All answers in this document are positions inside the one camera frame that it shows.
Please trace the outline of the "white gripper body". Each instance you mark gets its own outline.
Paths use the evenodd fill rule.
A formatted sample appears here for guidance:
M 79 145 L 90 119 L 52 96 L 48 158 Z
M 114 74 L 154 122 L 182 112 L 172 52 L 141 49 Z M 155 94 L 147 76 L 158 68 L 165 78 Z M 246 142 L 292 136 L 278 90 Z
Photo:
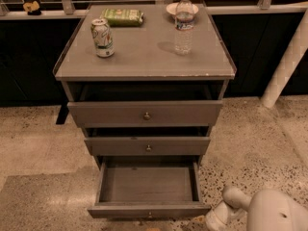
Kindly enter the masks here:
M 245 214 L 243 209 L 235 209 L 226 202 L 221 202 L 205 216 L 206 226 L 209 231 L 225 231 L 226 227 Z

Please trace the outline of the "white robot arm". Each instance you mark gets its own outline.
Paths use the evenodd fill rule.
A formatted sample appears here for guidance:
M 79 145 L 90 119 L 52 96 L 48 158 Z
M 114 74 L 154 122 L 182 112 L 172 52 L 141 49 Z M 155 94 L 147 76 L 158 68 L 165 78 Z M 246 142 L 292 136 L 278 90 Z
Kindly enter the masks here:
M 225 186 L 221 202 L 205 216 L 209 231 L 225 231 L 247 212 L 246 231 L 308 231 L 308 210 L 286 194 L 263 189 L 249 196 Z

